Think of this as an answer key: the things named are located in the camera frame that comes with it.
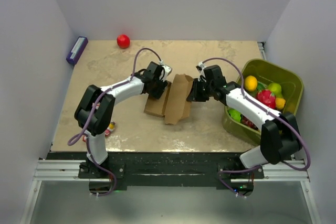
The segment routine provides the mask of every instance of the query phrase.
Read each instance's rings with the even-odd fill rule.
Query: plastic bin
[[[303,83],[295,73],[261,59],[248,61],[242,73],[244,78],[254,76],[266,85],[272,82],[280,84],[283,98],[286,100],[283,112],[296,114],[303,92]],[[227,112],[227,107],[224,108],[222,124],[224,129],[235,137],[251,144],[260,144],[261,133],[233,120]]]

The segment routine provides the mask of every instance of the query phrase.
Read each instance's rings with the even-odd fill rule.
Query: white wall
[[[57,0],[77,35],[265,41],[289,0]]]
[[[323,223],[335,223],[336,0],[291,0],[266,42],[268,60],[296,72],[305,91],[298,113]]]
[[[74,43],[56,0],[0,0],[0,223],[19,223],[50,147]]]

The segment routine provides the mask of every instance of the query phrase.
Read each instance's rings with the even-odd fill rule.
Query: table
[[[210,57],[224,57],[240,69],[248,60],[261,58],[255,41],[180,41],[134,40],[130,48],[120,49],[113,40],[91,40],[76,64],[51,147],[53,152],[83,152],[85,143],[68,146],[70,137],[80,131],[74,112],[86,88],[95,84],[107,86],[127,78],[133,59],[142,47],[155,50],[165,64],[173,68],[168,81],[175,74],[198,76],[195,66]],[[149,62],[157,62],[149,51],[140,54],[137,70]],[[208,62],[221,66],[227,81],[236,80],[238,73],[221,61]],[[192,103],[190,117],[177,125],[165,125],[163,118],[143,113],[147,95],[137,95],[119,103],[113,111],[116,130],[106,138],[110,152],[243,152],[253,146],[227,133],[222,127],[224,106],[211,99],[206,103]]]

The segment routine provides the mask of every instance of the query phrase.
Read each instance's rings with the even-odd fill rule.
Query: open cardboard box
[[[193,78],[176,74],[160,99],[148,97],[144,112],[149,115],[164,116],[165,124],[176,125],[179,120],[189,117],[191,102],[186,99],[191,91]]]

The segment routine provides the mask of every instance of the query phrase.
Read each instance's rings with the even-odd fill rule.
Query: lemon
[[[286,100],[285,100],[284,98],[276,98],[276,99],[275,99],[275,107],[276,107],[278,110],[282,110],[282,109],[284,109],[285,104],[286,104]]]
[[[244,88],[247,91],[253,92],[257,89],[257,86],[258,86],[257,78],[255,78],[254,76],[248,76],[248,77],[245,78]]]

